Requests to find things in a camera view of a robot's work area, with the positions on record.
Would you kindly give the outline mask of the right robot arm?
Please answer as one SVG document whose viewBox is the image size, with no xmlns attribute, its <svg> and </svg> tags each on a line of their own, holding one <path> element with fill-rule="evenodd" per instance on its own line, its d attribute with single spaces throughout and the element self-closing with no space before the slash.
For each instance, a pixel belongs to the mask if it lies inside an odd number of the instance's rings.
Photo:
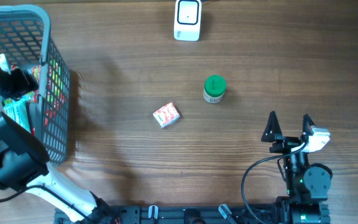
<svg viewBox="0 0 358 224">
<path fill-rule="evenodd" d="M 326 128 L 317 127 L 308 114 L 303 116 L 300 137 L 282 134 L 276 112 L 269 114 L 262 142 L 271 142 L 269 151 L 279 154 L 283 165 L 279 171 L 286 183 L 287 196 L 277 197 L 271 217 L 263 216 L 268 223 L 329 223 L 328 190 L 332 170 L 321 164 L 310 164 L 308 155 L 323 149 L 330 140 Z"/>
</svg>

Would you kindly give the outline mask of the Haribo gummy candy bag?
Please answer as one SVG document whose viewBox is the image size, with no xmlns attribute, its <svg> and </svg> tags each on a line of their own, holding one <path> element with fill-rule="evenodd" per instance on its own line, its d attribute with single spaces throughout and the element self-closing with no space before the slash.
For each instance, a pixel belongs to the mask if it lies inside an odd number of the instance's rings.
<svg viewBox="0 0 358 224">
<path fill-rule="evenodd" d="M 40 83 L 41 68 L 42 67 L 40 65 L 38 65 L 38 66 L 32 67 L 28 70 L 28 72 L 30 72 L 33 75 L 33 77 L 37 80 L 37 83 Z M 2 101 L 2 105 L 6 106 L 13 102 L 20 101 L 20 100 L 30 102 L 30 103 L 37 103 L 38 102 L 38 99 L 37 99 L 38 94 L 39 94 L 39 89 L 26 93 L 25 95 L 21 96 L 18 100 L 13 100 L 12 98 L 7 98 Z"/>
</svg>

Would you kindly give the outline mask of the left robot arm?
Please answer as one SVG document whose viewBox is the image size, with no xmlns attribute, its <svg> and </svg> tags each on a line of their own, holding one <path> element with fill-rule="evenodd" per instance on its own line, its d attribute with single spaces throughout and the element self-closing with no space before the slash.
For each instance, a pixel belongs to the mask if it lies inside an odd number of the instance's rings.
<svg viewBox="0 0 358 224">
<path fill-rule="evenodd" d="M 20 98 L 39 88 L 19 67 L 0 64 L 0 189 L 37 195 L 64 212 L 73 223 L 118 223 L 113 209 L 54 168 L 44 145 L 9 117 L 3 98 Z"/>
</svg>

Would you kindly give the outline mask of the green lid jar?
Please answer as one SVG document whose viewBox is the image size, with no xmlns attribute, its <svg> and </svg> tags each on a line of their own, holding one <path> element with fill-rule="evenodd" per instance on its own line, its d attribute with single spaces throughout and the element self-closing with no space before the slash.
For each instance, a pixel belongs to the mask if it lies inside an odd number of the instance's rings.
<svg viewBox="0 0 358 224">
<path fill-rule="evenodd" d="M 203 97 L 208 103 L 219 103 L 226 91 L 226 81 L 220 75 L 208 77 L 204 83 Z"/>
</svg>

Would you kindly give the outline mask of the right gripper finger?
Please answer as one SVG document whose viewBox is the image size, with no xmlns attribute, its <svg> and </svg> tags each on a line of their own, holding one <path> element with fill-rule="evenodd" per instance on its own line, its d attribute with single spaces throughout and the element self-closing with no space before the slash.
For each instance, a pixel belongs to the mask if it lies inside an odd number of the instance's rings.
<svg viewBox="0 0 358 224">
<path fill-rule="evenodd" d="M 303 135 L 312 135 L 313 134 L 313 128 L 315 127 L 315 124 L 309 114 L 305 114 L 303 116 L 303 125 L 302 125 L 302 131 Z"/>
<path fill-rule="evenodd" d="M 264 133 L 262 134 L 262 142 L 275 142 L 283 139 L 282 130 L 280 128 L 277 114 L 271 111 Z"/>
</svg>

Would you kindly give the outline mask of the small red white box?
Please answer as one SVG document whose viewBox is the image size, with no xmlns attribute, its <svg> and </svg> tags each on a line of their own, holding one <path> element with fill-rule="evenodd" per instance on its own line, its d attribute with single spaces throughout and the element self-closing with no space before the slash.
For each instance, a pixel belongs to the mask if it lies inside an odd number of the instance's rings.
<svg viewBox="0 0 358 224">
<path fill-rule="evenodd" d="M 158 110 L 153 112 L 153 117 L 158 122 L 161 128 L 173 124 L 179 117 L 180 114 L 175 108 L 172 102 L 162 106 Z"/>
</svg>

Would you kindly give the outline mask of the teal tissue packet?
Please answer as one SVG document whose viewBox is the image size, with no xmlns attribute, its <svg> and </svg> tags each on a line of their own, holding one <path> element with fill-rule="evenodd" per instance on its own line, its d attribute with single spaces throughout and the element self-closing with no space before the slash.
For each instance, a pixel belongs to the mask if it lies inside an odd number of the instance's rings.
<svg viewBox="0 0 358 224">
<path fill-rule="evenodd" d="M 19 100 L 4 106 L 5 113 L 28 132 L 30 130 L 26 100 Z"/>
</svg>

